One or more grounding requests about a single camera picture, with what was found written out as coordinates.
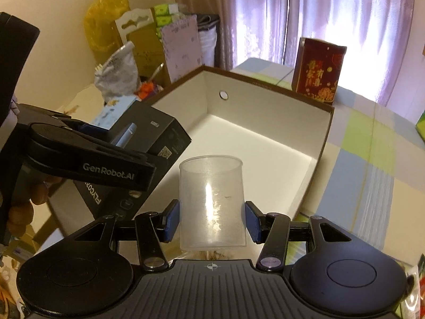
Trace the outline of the person's left hand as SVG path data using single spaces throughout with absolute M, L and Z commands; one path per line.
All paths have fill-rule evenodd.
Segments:
M 34 217 L 34 206 L 46 203 L 50 187 L 61 181 L 60 177 L 47 177 L 45 181 L 32 185 L 29 199 L 12 204 L 6 224 L 6 228 L 12 236 L 19 238 L 25 234 L 26 227 Z

